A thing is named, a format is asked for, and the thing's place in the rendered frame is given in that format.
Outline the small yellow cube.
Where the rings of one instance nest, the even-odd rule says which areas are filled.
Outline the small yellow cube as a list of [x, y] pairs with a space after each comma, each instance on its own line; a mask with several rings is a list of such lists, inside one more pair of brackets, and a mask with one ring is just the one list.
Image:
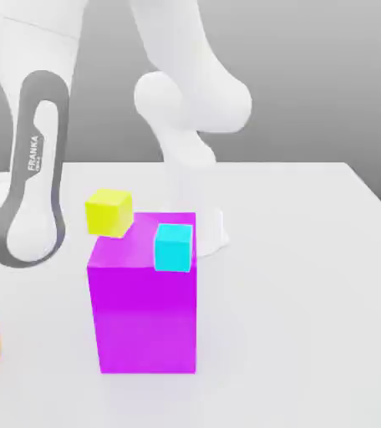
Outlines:
[[134, 221], [129, 191], [98, 189], [86, 202], [88, 232], [99, 237], [122, 238]]

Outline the large magenta box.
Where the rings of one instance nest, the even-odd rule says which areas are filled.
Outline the large magenta box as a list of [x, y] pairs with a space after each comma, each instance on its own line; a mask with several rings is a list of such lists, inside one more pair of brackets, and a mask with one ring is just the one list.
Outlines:
[[137, 212], [122, 238], [98, 237], [87, 264], [104, 374], [196, 372], [196, 252], [188, 272], [155, 269], [161, 224], [194, 227], [193, 212]]

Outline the small cyan cube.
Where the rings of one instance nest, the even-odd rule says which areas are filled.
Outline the small cyan cube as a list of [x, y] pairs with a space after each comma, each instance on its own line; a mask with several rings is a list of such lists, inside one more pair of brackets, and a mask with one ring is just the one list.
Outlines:
[[160, 223], [154, 240], [154, 265], [158, 272], [188, 273], [193, 252], [193, 226]]

